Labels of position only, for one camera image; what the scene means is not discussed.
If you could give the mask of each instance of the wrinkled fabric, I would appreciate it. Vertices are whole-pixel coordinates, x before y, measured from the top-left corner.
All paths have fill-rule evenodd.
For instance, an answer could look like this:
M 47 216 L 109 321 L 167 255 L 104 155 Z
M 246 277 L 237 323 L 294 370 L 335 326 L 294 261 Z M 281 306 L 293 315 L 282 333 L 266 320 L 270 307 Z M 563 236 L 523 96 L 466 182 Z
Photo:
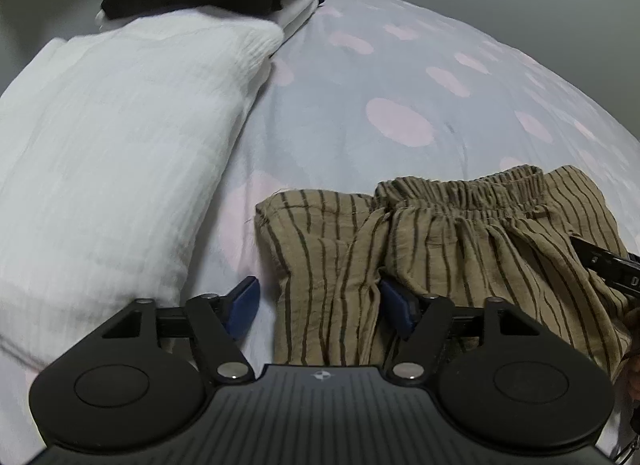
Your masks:
M 612 378 L 630 345 L 629 299 L 580 264 L 570 236 L 627 252 L 600 190 L 572 166 L 473 181 L 396 178 L 374 196 L 286 191 L 256 210 L 280 284 L 276 362 L 392 359 L 399 341 L 378 315 L 382 271 L 458 306 L 501 297 Z

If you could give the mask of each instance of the black metal bracket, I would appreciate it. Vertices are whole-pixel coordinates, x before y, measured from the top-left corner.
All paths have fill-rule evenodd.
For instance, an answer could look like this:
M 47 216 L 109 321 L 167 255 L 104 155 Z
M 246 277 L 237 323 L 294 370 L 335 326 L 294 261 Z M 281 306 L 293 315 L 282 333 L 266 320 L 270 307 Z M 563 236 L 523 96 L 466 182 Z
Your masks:
M 582 265 L 597 273 L 607 286 L 634 299 L 640 299 L 640 265 L 638 263 L 622 259 L 575 236 L 571 237 L 571 244 Z

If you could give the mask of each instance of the polka dot bedsheet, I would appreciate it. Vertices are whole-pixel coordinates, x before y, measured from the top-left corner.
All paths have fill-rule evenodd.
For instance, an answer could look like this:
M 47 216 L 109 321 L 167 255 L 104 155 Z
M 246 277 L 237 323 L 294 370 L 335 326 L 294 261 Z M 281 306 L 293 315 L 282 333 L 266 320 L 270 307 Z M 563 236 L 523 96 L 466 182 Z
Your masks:
M 373 192 L 385 179 L 472 179 L 529 163 L 572 164 L 604 193 L 640 251 L 640 145 L 606 111 L 528 55 L 400 0 L 326 0 L 273 58 L 196 240 L 184 297 L 263 284 L 243 350 L 270 361 L 274 287 L 260 260 L 255 204 L 287 188 Z M 0 462 L 42 447 L 27 391 L 34 373 L 0 357 Z M 599 445 L 630 439 L 624 377 Z

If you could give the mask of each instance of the white towel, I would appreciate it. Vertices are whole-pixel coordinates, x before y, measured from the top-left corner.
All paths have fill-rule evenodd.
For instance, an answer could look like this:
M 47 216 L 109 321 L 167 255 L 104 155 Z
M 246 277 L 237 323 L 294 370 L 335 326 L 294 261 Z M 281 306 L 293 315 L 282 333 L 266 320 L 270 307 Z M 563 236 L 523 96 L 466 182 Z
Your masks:
M 175 305 L 282 30 L 181 11 L 54 40 L 0 97 L 0 347 L 41 366 Z
M 212 6 L 204 7 L 207 13 L 218 17 L 235 18 L 238 14 L 215 8 Z M 318 8 L 318 0 L 282 0 L 282 10 L 274 12 L 266 19 L 276 23 L 284 30 L 285 41 L 288 40 L 302 25 L 311 17 Z M 181 10 L 182 12 L 197 12 L 198 10 Z M 109 31 L 121 28 L 122 26 L 132 22 L 137 17 L 127 17 L 122 19 L 108 19 L 104 15 L 103 10 L 95 16 L 95 22 L 100 27 L 100 31 Z

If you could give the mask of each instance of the pant leg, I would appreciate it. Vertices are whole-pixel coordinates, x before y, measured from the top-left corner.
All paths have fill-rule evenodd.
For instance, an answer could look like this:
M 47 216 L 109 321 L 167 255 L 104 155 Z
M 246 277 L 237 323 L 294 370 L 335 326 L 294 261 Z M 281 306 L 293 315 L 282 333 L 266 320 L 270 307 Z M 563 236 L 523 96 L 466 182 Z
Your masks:
M 371 196 L 287 191 L 256 207 L 280 297 L 275 361 L 368 363 L 378 321 L 378 268 L 388 216 Z
M 386 270 L 456 305 L 502 297 L 615 377 L 629 344 L 621 322 L 628 302 L 580 264 L 570 236 L 626 252 L 585 178 L 573 168 L 543 175 L 524 166 L 472 182 L 384 182 L 376 197 L 393 217 Z

